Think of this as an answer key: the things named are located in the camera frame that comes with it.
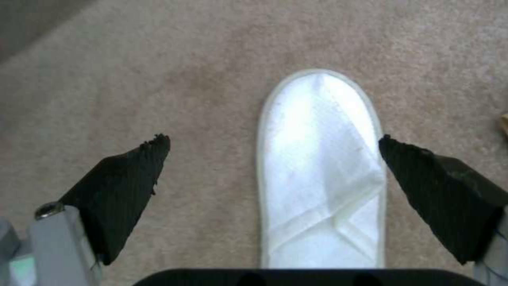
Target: white slipper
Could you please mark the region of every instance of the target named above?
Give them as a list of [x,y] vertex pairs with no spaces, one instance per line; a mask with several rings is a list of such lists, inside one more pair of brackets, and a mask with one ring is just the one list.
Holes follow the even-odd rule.
[[384,266],[382,135],[365,93],[339,73],[277,86],[258,133],[262,268]]

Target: floor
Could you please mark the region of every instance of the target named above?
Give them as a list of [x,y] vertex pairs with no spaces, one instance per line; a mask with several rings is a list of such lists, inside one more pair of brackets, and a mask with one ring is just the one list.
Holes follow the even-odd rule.
[[[101,158],[173,150],[103,285],[178,267],[256,267],[257,120],[286,75],[346,74],[386,133],[508,189],[503,0],[6,0],[0,6],[0,215],[23,234]],[[470,275],[389,174],[389,267]]]

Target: black gripper pad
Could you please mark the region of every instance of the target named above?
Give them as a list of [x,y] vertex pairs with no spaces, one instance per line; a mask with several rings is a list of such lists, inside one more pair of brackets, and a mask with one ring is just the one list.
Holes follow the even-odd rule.
[[159,134],[127,153],[102,159],[61,199],[79,209],[95,254],[111,264],[141,217],[170,150]]
[[461,264],[485,251],[507,193],[462,161],[385,135],[379,150],[411,206]]

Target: metal screw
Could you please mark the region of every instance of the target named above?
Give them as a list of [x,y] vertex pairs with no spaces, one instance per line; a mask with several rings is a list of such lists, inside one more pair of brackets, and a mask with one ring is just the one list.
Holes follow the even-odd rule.
[[64,206],[60,202],[50,202],[43,204],[35,211],[35,220],[41,220],[54,214],[64,211]]

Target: gray plastic part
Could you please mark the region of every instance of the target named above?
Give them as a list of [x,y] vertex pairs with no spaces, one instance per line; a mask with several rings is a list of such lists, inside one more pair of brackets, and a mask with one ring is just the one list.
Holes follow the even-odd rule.
[[20,241],[11,223],[0,217],[0,286],[10,283],[9,261],[19,245]]
[[100,265],[91,251],[78,209],[65,206],[65,211],[35,221],[28,233],[38,286],[99,285]]
[[488,286],[508,286],[508,207],[487,251],[474,265],[474,277]]

